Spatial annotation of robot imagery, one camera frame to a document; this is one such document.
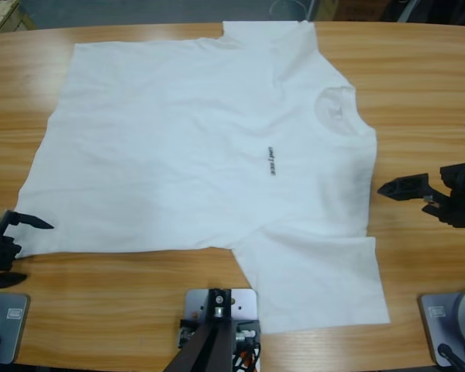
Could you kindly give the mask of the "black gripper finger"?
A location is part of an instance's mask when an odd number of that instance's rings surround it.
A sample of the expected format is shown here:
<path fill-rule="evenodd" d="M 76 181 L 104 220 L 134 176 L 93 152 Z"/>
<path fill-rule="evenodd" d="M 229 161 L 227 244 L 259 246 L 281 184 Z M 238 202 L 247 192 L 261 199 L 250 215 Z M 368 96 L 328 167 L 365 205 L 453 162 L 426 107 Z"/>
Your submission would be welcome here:
<path fill-rule="evenodd" d="M 401 189 L 391 189 L 381 187 L 377 190 L 379 195 L 385 196 L 387 198 L 393 199 L 395 201 L 406 201 L 412 199 L 424 199 L 427 197 L 432 197 L 434 192 L 432 190 L 401 190 Z"/>
<path fill-rule="evenodd" d="M 425 191 L 432 190 L 429 184 L 428 174 L 415 174 L 404 177 L 396 177 L 394 180 L 386 182 L 380 191 Z"/>
<path fill-rule="evenodd" d="M 17 226 L 19 224 L 25 224 L 37 229 L 53 229 L 51 224 L 36 216 L 22 214 L 12 210 L 6 210 L 0 218 L 0 229 L 7 229 L 8 226 Z"/>
<path fill-rule="evenodd" d="M 0 273 L 0 289 L 10 288 L 21 284 L 27 279 L 26 274 L 21 273 Z"/>

